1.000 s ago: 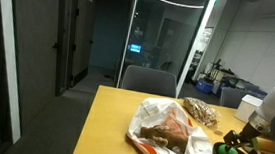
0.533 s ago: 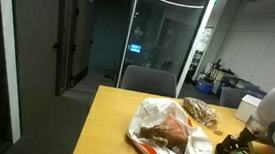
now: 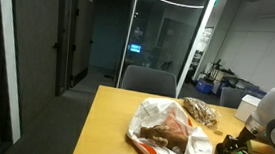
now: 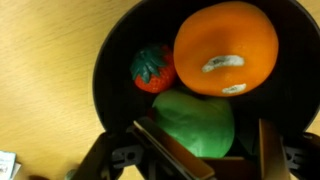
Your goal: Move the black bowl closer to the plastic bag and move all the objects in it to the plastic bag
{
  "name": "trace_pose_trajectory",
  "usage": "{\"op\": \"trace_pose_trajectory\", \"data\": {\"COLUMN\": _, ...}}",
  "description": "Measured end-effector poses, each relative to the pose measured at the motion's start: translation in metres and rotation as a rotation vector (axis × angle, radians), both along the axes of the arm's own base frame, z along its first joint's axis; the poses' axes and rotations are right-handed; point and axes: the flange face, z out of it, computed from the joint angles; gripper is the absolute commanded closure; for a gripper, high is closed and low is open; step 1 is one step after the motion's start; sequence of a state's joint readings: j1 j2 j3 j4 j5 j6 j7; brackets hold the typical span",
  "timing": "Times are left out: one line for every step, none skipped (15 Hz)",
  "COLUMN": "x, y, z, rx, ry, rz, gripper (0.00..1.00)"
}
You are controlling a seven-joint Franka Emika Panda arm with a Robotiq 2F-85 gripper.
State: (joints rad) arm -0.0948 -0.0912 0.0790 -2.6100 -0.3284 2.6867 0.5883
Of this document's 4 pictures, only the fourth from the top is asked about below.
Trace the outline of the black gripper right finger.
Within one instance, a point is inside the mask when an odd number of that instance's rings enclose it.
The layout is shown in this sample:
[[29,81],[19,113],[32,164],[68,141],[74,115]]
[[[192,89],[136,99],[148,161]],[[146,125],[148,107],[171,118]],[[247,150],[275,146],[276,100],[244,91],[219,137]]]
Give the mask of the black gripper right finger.
[[261,180],[291,180],[282,137],[275,125],[259,120],[259,160]]

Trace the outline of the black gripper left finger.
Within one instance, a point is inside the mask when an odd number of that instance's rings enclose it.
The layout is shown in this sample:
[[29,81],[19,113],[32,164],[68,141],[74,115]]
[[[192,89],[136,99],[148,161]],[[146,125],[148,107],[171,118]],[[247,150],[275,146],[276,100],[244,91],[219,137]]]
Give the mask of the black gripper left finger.
[[215,170],[194,156],[150,118],[134,120],[128,128],[146,149],[147,180],[215,180]]

